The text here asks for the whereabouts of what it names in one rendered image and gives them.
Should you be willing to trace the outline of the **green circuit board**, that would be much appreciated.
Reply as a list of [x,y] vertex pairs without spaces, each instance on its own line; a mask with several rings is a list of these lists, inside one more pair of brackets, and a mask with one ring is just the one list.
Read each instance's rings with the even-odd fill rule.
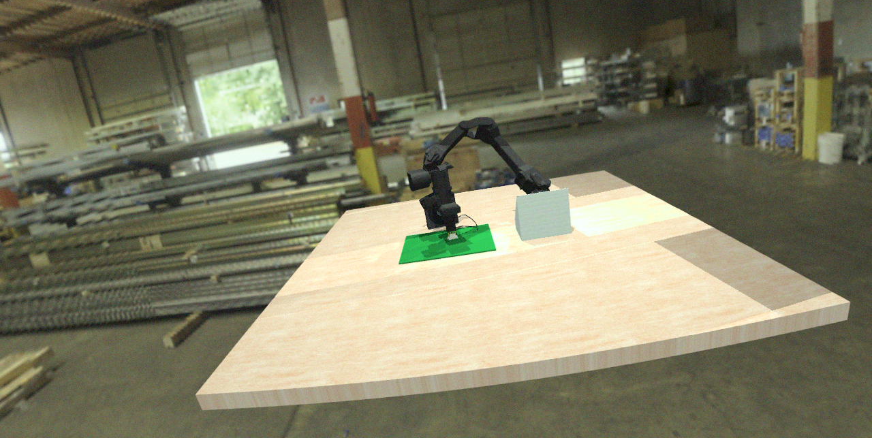
[[398,264],[496,251],[489,224],[406,236]]

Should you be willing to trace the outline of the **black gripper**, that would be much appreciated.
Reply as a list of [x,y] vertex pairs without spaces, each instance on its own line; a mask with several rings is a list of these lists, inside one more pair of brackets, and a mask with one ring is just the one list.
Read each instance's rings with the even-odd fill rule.
[[[454,202],[454,197],[452,197],[451,192],[452,186],[448,183],[447,185],[441,186],[433,186],[432,190],[435,193],[438,193],[441,205],[435,207],[435,210],[438,210],[438,213],[444,219],[444,223],[448,225],[448,229],[452,229],[452,224],[454,223],[455,214],[461,213],[460,205]],[[453,202],[453,203],[450,203]]]

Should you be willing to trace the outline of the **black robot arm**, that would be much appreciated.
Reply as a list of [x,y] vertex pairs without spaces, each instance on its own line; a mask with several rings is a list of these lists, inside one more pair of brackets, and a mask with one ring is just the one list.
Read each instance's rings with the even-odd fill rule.
[[[473,127],[478,127],[477,131],[470,130]],[[527,165],[515,153],[513,147],[508,145],[501,135],[499,129],[492,118],[478,117],[470,119],[470,121],[461,121],[445,137],[438,145],[432,145],[426,150],[424,155],[423,168],[410,170],[407,172],[410,189],[416,191],[419,189],[427,189],[432,183],[433,186],[447,185],[450,183],[448,169],[454,168],[447,161],[440,165],[448,152],[454,147],[463,137],[471,139],[481,139],[485,143],[492,145],[503,160],[508,164],[508,167],[513,169],[515,173],[514,183],[519,186],[520,190],[525,191],[527,195],[532,193],[541,193],[549,191],[551,180],[542,175],[538,169]],[[432,175],[432,176],[431,176]],[[422,197],[419,201],[424,210],[428,210],[437,204],[441,205],[438,193],[431,193],[426,197]]]

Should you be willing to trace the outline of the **black connector plug with cable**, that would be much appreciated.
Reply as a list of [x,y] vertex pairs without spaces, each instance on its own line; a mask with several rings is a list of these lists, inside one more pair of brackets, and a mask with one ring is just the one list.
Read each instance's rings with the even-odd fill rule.
[[[469,217],[469,218],[471,219],[471,217]],[[471,220],[473,220],[473,219],[471,219]],[[474,220],[473,220],[473,221],[474,221]],[[476,222],[474,221],[474,223],[476,223]],[[446,223],[444,223],[444,225],[446,225]],[[475,227],[475,228],[476,228],[477,226],[478,226],[478,225],[476,224],[476,226],[461,225],[460,227]],[[450,232],[450,231],[456,231],[456,229],[458,229],[458,228],[460,228],[460,227],[456,227],[456,225],[455,225],[455,220],[454,220],[454,223],[452,224],[452,229],[448,229],[448,225],[446,225],[446,231],[448,231],[448,232]]]

